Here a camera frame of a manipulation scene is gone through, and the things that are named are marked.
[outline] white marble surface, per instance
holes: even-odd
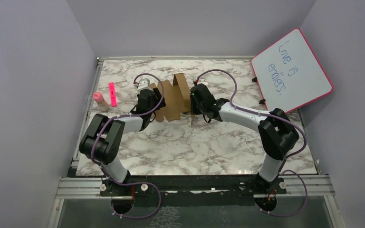
[[[146,72],[172,82],[173,74],[185,73],[190,84],[200,73],[215,68],[226,70],[236,78],[239,88],[234,103],[266,109],[258,104],[262,95],[258,84],[251,81],[250,60],[243,59],[105,61],[97,91],[110,102],[108,83],[114,82],[118,106],[104,114],[125,114],[137,101],[137,91],[132,84],[136,75]],[[216,99],[230,98],[234,87],[228,76],[212,72],[205,78]],[[94,103],[90,119],[96,113],[100,111]],[[290,113],[289,118],[301,125],[297,111]],[[258,133],[234,123],[212,121],[208,124],[201,116],[197,116],[195,121],[195,127],[191,128],[190,115],[182,115],[177,121],[154,121],[142,132],[124,134],[118,153],[122,164],[134,175],[257,173],[265,156]],[[300,138],[292,152],[302,143]],[[316,173],[310,149],[307,147],[302,153],[289,158],[285,169],[303,174]],[[82,154],[77,175],[102,175],[102,172]]]

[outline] pink bottle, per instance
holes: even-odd
[[[107,101],[104,100],[104,97],[101,94],[101,92],[94,93],[93,94],[93,99],[96,101],[100,111],[107,112],[110,109],[110,106],[108,105]]]

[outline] flattened cardboard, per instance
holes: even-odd
[[[163,121],[164,117],[167,121],[179,120],[180,119],[180,109],[178,107],[177,99],[175,98],[173,85],[169,80],[162,81],[164,86],[164,101],[166,102],[166,107],[163,107],[156,111],[156,120]],[[157,85],[160,93],[162,93],[162,87],[160,84]]]
[[[191,111],[190,89],[183,73],[174,75],[173,91],[181,113],[189,113]]]

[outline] marble tabletop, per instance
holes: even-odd
[[[99,111],[93,104],[90,120],[97,113],[110,117],[128,113],[137,102],[137,91],[132,81],[140,73],[151,73],[161,80],[173,80],[173,74],[184,73],[189,86],[200,73],[210,69],[230,72],[238,83],[234,103],[266,110],[258,104],[262,95],[254,77],[249,59],[192,59],[192,60],[108,60],[103,63],[97,91],[110,102],[108,83],[114,82],[117,107],[108,112]],[[204,76],[215,98],[230,98],[234,84],[223,73],[211,72]],[[301,125],[298,111],[288,114],[290,120]],[[259,134],[234,123],[195,118],[182,114],[180,120],[154,121],[142,132],[124,134],[118,156],[132,175],[204,175],[204,174],[255,174],[261,167],[265,152]],[[300,148],[300,136],[292,152]],[[302,174],[316,174],[309,147],[290,157],[285,169]],[[98,166],[85,155],[80,155],[77,176],[102,175]]]

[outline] purple cable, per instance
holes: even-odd
[[[103,134],[103,132],[104,132],[104,130],[106,129],[106,127],[107,127],[107,126],[108,126],[108,125],[109,125],[109,124],[110,124],[113,120],[118,119],[118,118],[123,118],[123,117],[130,117],[130,116],[143,116],[143,115],[150,114],[150,113],[154,112],[154,111],[157,109],[157,107],[159,107],[160,103],[163,101],[163,97],[164,97],[164,86],[163,86],[163,83],[161,82],[161,80],[160,80],[158,77],[156,77],[156,76],[154,76],[154,75],[152,75],[152,74],[149,74],[149,73],[143,73],[143,74],[139,74],[138,76],[136,76],[136,77],[134,78],[134,83],[136,82],[136,80],[137,80],[139,77],[144,76],[144,75],[152,76],[152,77],[154,77],[157,81],[159,81],[159,84],[160,84],[160,86],[162,87],[162,97],[160,98],[159,103],[158,103],[158,104],[157,104],[157,105],[156,105],[156,106],[155,106],[152,110],[150,110],[150,111],[148,111],[148,112],[146,112],[146,113],[143,113],[143,114],[124,114],[124,115],[120,115],[120,116],[114,116],[114,117],[111,117],[109,120],[107,120],[107,122],[104,124],[104,126],[101,128],[100,132],[98,133],[97,138],[96,138],[96,140],[95,140],[95,142],[94,142],[94,144],[93,144],[92,151],[91,151],[91,153],[90,153],[90,159],[92,160],[92,162],[93,162],[93,163],[95,163],[95,164],[97,164],[97,165],[101,166],[101,164],[100,164],[99,162],[95,161],[95,159],[94,159],[94,152],[95,152],[95,150],[96,150],[96,146],[97,146],[97,143],[98,143],[98,141],[99,141],[99,139],[100,139],[101,135]],[[114,182],[114,183],[116,183],[116,184],[118,184],[118,185],[120,185],[120,186],[132,186],[132,185],[137,185],[137,184],[147,184],[147,185],[151,185],[151,186],[153,186],[153,187],[156,189],[157,194],[159,195],[159,204],[157,205],[156,210],[154,210],[154,212],[152,212],[152,213],[150,213],[150,214],[148,214],[148,215],[134,217],[134,216],[129,216],[129,215],[120,215],[120,214],[116,213],[115,211],[114,211],[114,213],[113,213],[113,214],[119,215],[120,217],[129,218],[129,219],[145,219],[145,218],[148,218],[148,217],[150,217],[150,216],[152,216],[152,215],[156,214],[156,213],[160,210],[160,206],[161,206],[161,204],[162,204],[162,196],[161,196],[161,194],[160,194],[160,190],[159,190],[159,188],[158,188],[158,187],[156,187],[154,184],[149,183],[149,182],[136,182],[136,183],[123,184],[123,183],[119,183],[119,182],[115,181],[115,180],[114,180],[114,179],[113,179],[110,175],[108,175],[108,173],[106,173],[106,171],[105,171],[105,170],[101,170],[101,171],[102,171],[102,172],[104,173],[104,175],[105,175],[105,176],[107,176],[107,177],[108,177],[108,178],[109,178],[112,182]]]
[[[220,69],[213,69],[213,70],[208,70],[208,71],[205,71],[205,72],[203,72],[202,74],[200,74],[198,77],[197,77],[197,81],[203,76],[203,75],[205,75],[205,74],[207,74],[207,73],[209,73],[209,72],[213,72],[213,71],[219,71],[219,72],[223,72],[223,73],[225,73],[225,74],[227,74],[232,80],[233,80],[233,82],[234,82],[234,92],[233,92],[233,95],[231,95],[231,97],[230,97],[230,105],[231,106],[233,106],[234,108],[236,108],[236,109],[238,109],[238,110],[241,110],[241,111],[244,111],[244,112],[247,112],[247,113],[251,113],[251,114],[256,114],[256,115],[258,115],[259,113],[258,112],[255,112],[255,111],[252,111],[252,110],[248,110],[248,109],[246,109],[246,108],[243,108],[243,107],[239,107],[239,106],[237,106],[237,105],[235,105],[234,103],[233,103],[233,98],[234,98],[234,96],[236,95],[236,93],[237,93],[237,82],[236,82],[236,80],[234,79],[234,77],[229,73],[229,72],[227,72],[227,71],[225,71],[225,70],[220,70]],[[285,163],[286,163],[286,160],[289,158],[289,157],[291,157],[291,156],[293,156],[293,155],[296,155],[296,154],[298,154],[298,153],[300,153],[300,152],[302,152],[304,149],[305,149],[305,147],[306,147],[306,145],[307,145],[307,138],[306,138],[306,135],[304,134],[304,132],[303,132],[303,129],[301,129],[300,127],[298,127],[297,125],[295,125],[294,123],[292,123],[291,121],[289,121],[289,120],[286,120],[286,119],[283,119],[283,118],[281,118],[281,117],[279,117],[279,116],[275,116],[275,115],[271,115],[271,114],[265,114],[265,113],[260,113],[260,115],[262,115],[262,116],[267,116],[267,117],[273,117],[273,118],[275,118],[275,119],[278,119],[278,120],[281,120],[281,121],[283,121],[283,122],[285,122],[285,123],[288,123],[288,124],[290,124],[290,125],[292,125],[293,127],[295,127],[300,133],[301,133],[301,135],[303,136],[303,140],[304,140],[304,143],[303,143],[303,146],[298,150],[298,151],[296,151],[296,152],[293,152],[293,153],[291,153],[291,154],[289,154],[289,155],[287,155],[286,157],[285,157],[285,159],[283,160],[283,162],[282,162],[282,165],[280,166],[280,168],[279,168],[279,172],[282,170],[282,168],[283,168],[283,166],[285,165]],[[303,181],[303,179],[297,174],[297,173],[295,173],[294,171],[292,171],[292,170],[285,170],[285,171],[283,171],[282,173],[281,173],[281,175],[283,175],[284,173],[286,173],[286,172],[292,172],[292,173],[294,173],[296,176],[298,176],[299,178],[300,178],[300,180],[301,180],[301,182],[303,183],[303,186],[304,186],[304,190],[305,190],[305,192],[306,192],[306,200],[304,201],[304,203],[303,203],[303,206],[301,206],[301,208],[298,210],[298,211],[296,211],[295,213],[292,213],[292,214],[289,214],[289,215],[279,215],[279,214],[273,214],[273,213],[269,213],[270,215],[273,215],[273,216],[277,216],[277,217],[290,217],[290,216],[293,216],[293,215],[296,215],[296,214],[298,214],[298,213],[300,213],[302,210],[304,210],[304,208],[306,207],[306,204],[307,204],[307,199],[308,199],[308,197],[307,197],[307,188],[306,188],[306,184],[304,183],[304,181]]]
[[[291,214],[287,214],[287,215],[281,215],[281,214],[275,214],[275,213],[272,213],[272,212],[267,212],[267,211],[264,211],[263,209],[261,209],[258,204],[257,207],[259,208],[260,211],[264,212],[265,214],[268,214],[268,215],[272,215],[272,216],[275,216],[275,217],[291,217],[291,216],[294,216],[294,215],[297,215],[298,213],[302,212],[304,210],[304,208],[306,208],[306,204],[307,204],[307,201],[308,201],[308,193],[307,193],[307,187],[306,187],[306,183],[304,183],[304,180],[300,177],[300,175],[298,175],[297,173],[295,173],[294,171],[292,170],[285,170],[281,173],[281,175],[285,174],[286,172],[291,172],[293,174],[295,174],[301,181],[301,183],[303,184],[304,186],[304,193],[306,194],[306,199],[304,200],[304,203],[303,205],[300,207],[299,210],[297,210],[296,212],[293,212]]]

